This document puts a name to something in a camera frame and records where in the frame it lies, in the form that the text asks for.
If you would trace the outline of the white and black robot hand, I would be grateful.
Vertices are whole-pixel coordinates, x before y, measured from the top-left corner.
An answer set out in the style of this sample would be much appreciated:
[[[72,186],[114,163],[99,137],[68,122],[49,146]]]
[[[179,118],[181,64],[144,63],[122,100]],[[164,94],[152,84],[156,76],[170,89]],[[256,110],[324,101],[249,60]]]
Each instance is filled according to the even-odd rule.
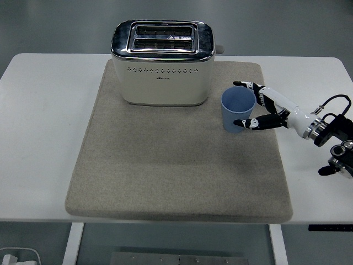
[[[252,130],[267,130],[279,127],[294,129],[298,136],[307,139],[314,124],[320,121],[316,114],[306,113],[299,106],[276,90],[248,81],[234,81],[235,86],[243,86],[255,95],[256,102],[269,113],[249,119],[237,119],[233,122]]]

